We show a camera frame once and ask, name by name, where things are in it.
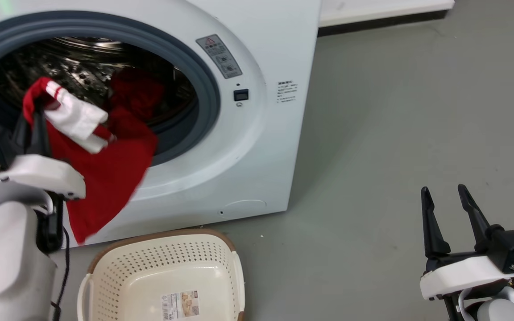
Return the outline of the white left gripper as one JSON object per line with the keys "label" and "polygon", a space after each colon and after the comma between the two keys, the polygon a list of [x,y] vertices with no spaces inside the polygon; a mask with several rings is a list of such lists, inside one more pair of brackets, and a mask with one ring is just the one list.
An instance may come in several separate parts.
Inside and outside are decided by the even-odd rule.
{"label": "white left gripper", "polygon": [[63,195],[67,199],[86,198],[83,175],[69,163],[49,158],[52,157],[52,149],[42,107],[34,109],[32,126],[24,116],[18,118],[12,143],[18,156],[7,170],[0,171],[0,181],[14,181]]}

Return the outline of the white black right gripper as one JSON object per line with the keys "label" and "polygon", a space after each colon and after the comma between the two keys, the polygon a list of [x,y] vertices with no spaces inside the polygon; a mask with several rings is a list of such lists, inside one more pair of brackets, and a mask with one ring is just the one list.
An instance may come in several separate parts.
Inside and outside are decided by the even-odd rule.
{"label": "white black right gripper", "polygon": [[463,184],[459,198],[467,212],[479,250],[450,254],[437,223],[429,188],[421,189],[424,254],[427,268],[420,279],[426,300],[514,300],[514,230],[490,226],[483,211]]}

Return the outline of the red and white garment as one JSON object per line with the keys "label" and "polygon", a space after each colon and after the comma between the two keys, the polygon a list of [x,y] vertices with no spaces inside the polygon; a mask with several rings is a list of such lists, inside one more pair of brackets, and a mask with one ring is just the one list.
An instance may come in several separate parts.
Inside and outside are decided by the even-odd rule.
{"label": "red and white garment", "polygon": [[86,183],[86,198],[66,204],[74,238],[82,245],[130,201],[152,163],[158,138],[129,111],[107,111],[78,99],[49,77],[37,79],[23,96],[29,124],[38,104],[53,157],[68,161]]}

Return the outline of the steel washing machine drum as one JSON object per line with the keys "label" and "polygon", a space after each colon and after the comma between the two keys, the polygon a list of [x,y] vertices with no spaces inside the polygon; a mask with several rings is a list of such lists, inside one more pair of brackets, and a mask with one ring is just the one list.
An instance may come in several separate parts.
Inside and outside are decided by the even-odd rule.
{"label": "steel washing machine drum", "polygon": [[153,73],[165,86],[163,101],[148,125],[156,132],[189,112],[197,101],[190,80],[159,55],[106,38],[61,37],[23,45],[0,58],[0,126],[14,128],[26,90],[47,76],[78,99],[102,106],[112,95],[117,72],[139,69]]}

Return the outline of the cream perforated laundry basket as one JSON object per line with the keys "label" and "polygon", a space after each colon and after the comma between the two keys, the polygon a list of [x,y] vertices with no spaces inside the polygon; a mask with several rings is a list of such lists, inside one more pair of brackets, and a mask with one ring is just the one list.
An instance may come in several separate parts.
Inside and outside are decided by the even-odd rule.
{"label": "cream perforated laundry basket", "polygon": [[78,321],[163,321],[161,296],[199,293],[200,315],[178,321],[245,321],[245,281],[234,244],[190,228],[113,243],[90,264]]}

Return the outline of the white front-load washing machine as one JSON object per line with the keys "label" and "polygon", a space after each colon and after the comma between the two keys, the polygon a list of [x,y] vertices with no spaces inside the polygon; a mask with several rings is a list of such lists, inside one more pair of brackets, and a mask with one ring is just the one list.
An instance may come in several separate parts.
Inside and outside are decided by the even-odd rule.
{"label": "white front-load washing machine", "polygon": [[[0,21],[38,12],[98,12],[138,21],[177,38],[207,63],[220,114],[194,148],[149,167],[128,205],[82,245],[230,221],[229,203],[261,200],[285,211],[315,50],[322,0],[0,0]],[[196,39],[217,34],[243,74],[224,79]],[[277,83],[298,84],[277,103]],[[234,91],[249,89],[235,102]]]}

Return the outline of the dark red garment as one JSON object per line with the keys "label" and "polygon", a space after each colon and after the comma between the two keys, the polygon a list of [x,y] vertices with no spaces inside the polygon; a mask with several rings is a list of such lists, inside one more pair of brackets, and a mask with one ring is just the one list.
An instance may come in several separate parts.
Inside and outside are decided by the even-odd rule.
{"label": "dark red garment", "polygon": [[149,122],[165,97],[166,86],[155,75],[127,67],[113,74],[109,81],[107,111],[123,108],[142,122]]}

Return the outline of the grey rubber door gasket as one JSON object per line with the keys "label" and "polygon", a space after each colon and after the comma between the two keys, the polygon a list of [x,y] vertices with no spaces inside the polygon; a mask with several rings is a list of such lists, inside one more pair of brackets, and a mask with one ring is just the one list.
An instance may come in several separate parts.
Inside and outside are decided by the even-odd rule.
{"label": "grey rubber door gasket", "polygon": [[146,49],[176,66],[190,80],[197,101],[189,112],[156,133],[153,166],[169,162],[198,145],[220,114],[220,89],[207,63],[177,38],[153,26],[98,12],[38,12],[0,21],[0,58],[29,43],[61,37],[106,38]]}

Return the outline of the grey warning sticker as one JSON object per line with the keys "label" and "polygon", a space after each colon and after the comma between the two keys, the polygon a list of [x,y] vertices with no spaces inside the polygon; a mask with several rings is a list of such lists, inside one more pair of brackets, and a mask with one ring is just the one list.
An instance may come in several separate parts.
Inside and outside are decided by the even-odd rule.
{"label": "grey warning sticker", "polygon": [[234,55],[232,55],[228,47],[217,34],[196,39],[196,43],[200,45],[206,55],[216,64],[216,67],[221,72],[224,79],[231,79],[243,74]]}

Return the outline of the round filter cover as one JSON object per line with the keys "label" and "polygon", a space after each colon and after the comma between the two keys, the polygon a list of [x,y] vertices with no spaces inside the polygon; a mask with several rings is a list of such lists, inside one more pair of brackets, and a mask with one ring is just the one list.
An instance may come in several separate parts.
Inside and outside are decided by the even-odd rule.
{"label": "round filter cover", "polygon": [[266,207],[261,200],[241,200],[224,206],[220,213],[225,217],[252,217],[264,214]]}

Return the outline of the small printed text label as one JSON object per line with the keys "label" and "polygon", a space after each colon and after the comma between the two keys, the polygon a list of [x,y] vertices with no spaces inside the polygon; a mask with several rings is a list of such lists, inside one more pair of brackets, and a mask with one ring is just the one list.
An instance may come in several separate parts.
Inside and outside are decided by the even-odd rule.
{"label": "small printed text label", "polygon": [[288,103],[296,100],[298,96],[298,84],[294,81],[277,83],[276,102]]}

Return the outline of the paper label sticker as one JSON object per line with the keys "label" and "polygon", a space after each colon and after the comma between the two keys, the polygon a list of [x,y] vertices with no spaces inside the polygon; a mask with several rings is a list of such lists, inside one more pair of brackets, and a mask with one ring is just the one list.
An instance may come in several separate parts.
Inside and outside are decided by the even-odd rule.
{"label": "paper label sticker", "polygon": [[182,291],[161,296],[163,321],[178,321],[200,315],[199,293]]}

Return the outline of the white platform with black base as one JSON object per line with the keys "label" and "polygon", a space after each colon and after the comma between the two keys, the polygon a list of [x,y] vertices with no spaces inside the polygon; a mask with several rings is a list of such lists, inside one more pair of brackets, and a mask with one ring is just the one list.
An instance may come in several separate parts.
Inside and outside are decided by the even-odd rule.
{"label": "white platform with black base", "polygon": [[323,0],[318,36],[442,20],[455,0]]}

